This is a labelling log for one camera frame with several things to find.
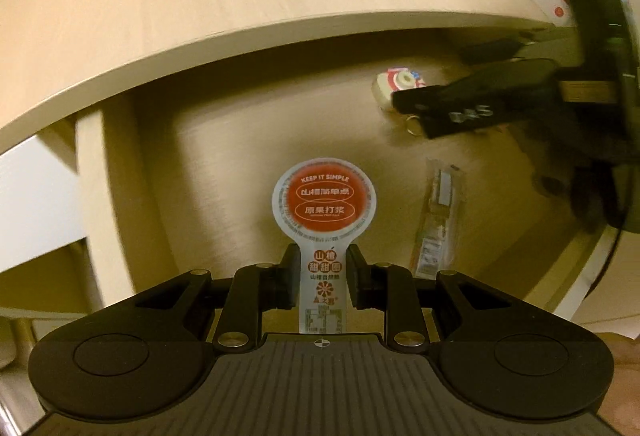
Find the round camera toy keychain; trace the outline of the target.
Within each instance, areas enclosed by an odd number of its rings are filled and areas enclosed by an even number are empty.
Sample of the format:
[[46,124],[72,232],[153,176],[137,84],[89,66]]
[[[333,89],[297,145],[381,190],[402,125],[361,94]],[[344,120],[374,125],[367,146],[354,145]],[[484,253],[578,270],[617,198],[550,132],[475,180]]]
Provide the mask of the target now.
[[386,112],[393,111],[394,92],[425,87],[421,74],[409,68],[390,68],[379,73],[372,83],[372,95],[378,106]]

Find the red round lollipop snack pack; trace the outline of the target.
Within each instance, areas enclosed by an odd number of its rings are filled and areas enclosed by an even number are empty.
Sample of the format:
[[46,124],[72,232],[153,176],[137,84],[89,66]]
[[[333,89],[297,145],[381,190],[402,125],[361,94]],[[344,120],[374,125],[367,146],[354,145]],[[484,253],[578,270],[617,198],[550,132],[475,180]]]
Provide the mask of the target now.
[[376,193],[356,165],[334,158],[301,162],[274,186],[272,214],[299,248],[299,331],[346,331],[346,252],[369,227]]

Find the clear long snack wrapper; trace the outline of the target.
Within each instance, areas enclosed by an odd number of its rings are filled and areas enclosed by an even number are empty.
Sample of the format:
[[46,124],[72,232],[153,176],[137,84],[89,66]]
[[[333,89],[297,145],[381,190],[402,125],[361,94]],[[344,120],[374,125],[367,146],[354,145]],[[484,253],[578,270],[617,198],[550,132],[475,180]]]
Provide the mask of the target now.
[[457,249],[465,204],[465,172],[442,160],[426,160],[426,184],[410,269],[416,278],[434,279],[449,270]]

